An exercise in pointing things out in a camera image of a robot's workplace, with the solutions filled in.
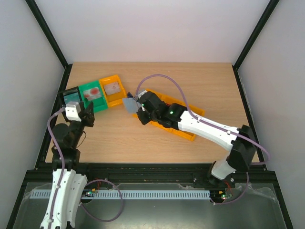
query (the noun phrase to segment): white plastic housing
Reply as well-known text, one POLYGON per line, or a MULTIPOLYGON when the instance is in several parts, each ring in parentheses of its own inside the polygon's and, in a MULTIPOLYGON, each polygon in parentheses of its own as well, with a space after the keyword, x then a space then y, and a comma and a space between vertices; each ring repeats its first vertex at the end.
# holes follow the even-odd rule
POLYGON ((146 90, 140 91, 140 93, 137 94, 138 99, 140 99, 141 96, 144 95, 146 92, 147 92, 146 90))
POLYGON ((65 107, 67 119, 70 121, 78 121, 81 122, 81 118, 79 117, 79 112, 81 112, 81 107, 78 102, 69 102, 65 107))
POLYGON ((226 158, 216 161, 211 174, 216 177, 217 179, 223 180, 227 177, 227 175, 235 172, 236 169, 229 166, 228 162, 226 161, 226 158))
MULTIPOLYGON (((49 225, 51 205, 60 175, 61 169, 53 171, 51 195, 46 213, 41 223, 41 228, 44 229, 47 229, 49 225)), ((72 227, 75 227, 76 211, 86 183, 86 176, 76 174, 74 170, 69 172, 66 169, 64 170, 61 184, 58 188, 57 197, 55 199, 51 229, 56 229, 56 227, 64 229, 67 226, 67 221, 71 222, 72 227)))
MULTIPOLYGON (((220 123, 214 122, 212 120, 209 120, 207 118, 204 118, 196 113, 194 113, 197 117, 200 119, 203 119, 206 122, 209 122, 211 124, 217 125, 219 127, 222 127, 228 131, 236 132, 238 133, 239 131, 237 130, 237 127, 231 127, 231 126, 226 126, 222 125, 220 123)), ((214 127, 211 127, 207 124, 201 123, 199 121, 196 121, 188 111, 184 111, 183 114, 180 116, 181 121, 178 122, 178 128, 179 130, 182 131, 187 131, 194 133, 196 135, 199 135, 201 137, 204 137, 206 139, 209 139, 216 144, 222 146, 225 148, 227 151, 231 151, 233 145, 232 141, 236 140, 235 135, 228 134, 227 132, 218 130, 214 127)))

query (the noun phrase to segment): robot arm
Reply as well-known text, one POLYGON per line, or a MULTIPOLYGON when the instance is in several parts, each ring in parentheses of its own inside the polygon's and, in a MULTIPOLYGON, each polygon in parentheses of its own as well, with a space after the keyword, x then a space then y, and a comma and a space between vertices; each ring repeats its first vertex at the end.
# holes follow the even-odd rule
POLYGON ((57 124, 53 129, 65 161, 65 169, 62 173, 62 162, 56 147, 52 147, 53 181, 51 195, 46 213, 40 225, 40 229, 65 229, 75 227, 76 212, 82 192, 87 184, 87 177, 76 173, 76 166, 80 159, 78 142, 85 126, 92 127, 94 123, 93 103, 85 109, 83 103, 70 102, 66 104, 66 124, 57 124))
POLYGON ((251 143, 230 134, 230 132, 239 133, 254 139, 250 127, 243 125, 239 129, 237 127, 226 126, 195 114, 199 119, 222 127, 228 130, 228 132, 218 130, 194 119, 185 106, 166 104, 153 92, 141 92, 138 94, 138 102, 141 104, 141 107, 137 115, 143 125, 150 121, 158 122, 166 128, 187 131, 207 138, 229 151, 229 155, 223 160, 212 164, 208 174, 210 183, 217 185, 220 180, 225 179, 235 171, 245 172, 249 170, 256 148, 251 143))

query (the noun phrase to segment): black robot arm segment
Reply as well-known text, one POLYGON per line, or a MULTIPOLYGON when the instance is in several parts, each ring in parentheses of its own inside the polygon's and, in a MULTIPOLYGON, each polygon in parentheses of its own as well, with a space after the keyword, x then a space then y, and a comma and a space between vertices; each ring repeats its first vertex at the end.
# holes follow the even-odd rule
POLYGON ((166 104, 155 93, 146 92, 138 100, 142 107, 138 109, 137 115, 143 125, 150 121, 157 122, 166 128, 179 130, 178 122, 186 107, 180 104, 166 104))
MULTIPOLYGON (((84 128, 86 126, 93 127, 95 120, 93 102, 89 103, 86 109, 83 102, 70 102, 65 107, 64 115, 70 122, 69 126, 60 123, 55 125, 52 131, 64 155, 65 167, 70 171, 76 168, 80 159, 80 151, 76 147, 84 128)), ((52 168, 56 170, 61 168, 61 159, 55 146, 52 147, 52 152, 52 168)))

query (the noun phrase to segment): wooden table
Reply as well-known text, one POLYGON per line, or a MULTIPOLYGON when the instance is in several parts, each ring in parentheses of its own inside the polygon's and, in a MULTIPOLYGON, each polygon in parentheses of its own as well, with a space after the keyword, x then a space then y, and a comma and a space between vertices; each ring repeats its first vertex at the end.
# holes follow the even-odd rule
MULTIPOLYGON (((125 90, 134 94, 144 77, 157 73, 172 77, 189 104, 205 110, 205 117, 237 127, 248 124, 230 63, 76 62, 67 89, 118 74, 125 90)), ((146 87, 182 99, 175 85, 164 78, 152 78, 143 84, 146 87)), ((197 136, 190 142, 155 126, 144 126, 123 105, 97 112, 94 127, 85 131, 87 137, 78 148, 81 162, 211 163, 227 154, 204 138, 197 136)), ((49 148, 46 162, 51 158, 49 148)))

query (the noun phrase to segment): small container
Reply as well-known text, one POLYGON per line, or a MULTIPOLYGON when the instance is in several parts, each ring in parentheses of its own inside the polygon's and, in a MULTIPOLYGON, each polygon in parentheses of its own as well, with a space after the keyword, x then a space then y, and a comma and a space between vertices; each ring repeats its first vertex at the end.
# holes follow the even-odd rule
POLYGON ((102 90, 99 81, 93 81, 93 82, 90 82, 90 83, 85 83, 85 84, 80 85, 78 88, 79 88, 80 93, 81 93, 81 99, 84 101, 84 107, 85 108, 88 106, 88 104, 91 101, 93 102, 93 111, 94 112, 102 111, 102 110, 105 110, 105 109, 108 108, 106 100, 105 100, 104 91, 102 90), (98 88, 100 90, 99 92, 101 93, 101 97, 94 98, 90 101, 87 98, 85 98, 84 92, 86 93, 90 89, 94 89, 96 91, 96 88, 98 88))
POLYGON ((127 98, 125 89, 121 83, 121 80, 118 75, 109 76, 106 78, 102 78, 99 80, 100 87, 102 88, 103 94, 105 96, 105 100, 108 107, 113 107, 116 105, 120 105, 123 103, 123 98, 127 98), (105 91, 105 87, 111 83, 118 83, 120 87, 120 91, 107 95, 105 91))

